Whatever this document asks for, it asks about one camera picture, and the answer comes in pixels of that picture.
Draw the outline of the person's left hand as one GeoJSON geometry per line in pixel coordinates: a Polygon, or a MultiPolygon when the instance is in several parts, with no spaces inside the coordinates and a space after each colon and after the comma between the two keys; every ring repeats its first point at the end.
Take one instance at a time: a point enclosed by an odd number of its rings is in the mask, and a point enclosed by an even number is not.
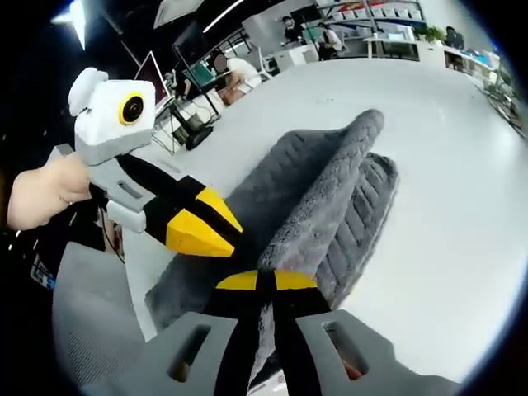
{"type": "Polygon", "coordinates": [[[75,153],[24,171],[14,180],[7,226],[26,231],[47,224],[70,205],[92,198],[87,166],[75,153]]]}

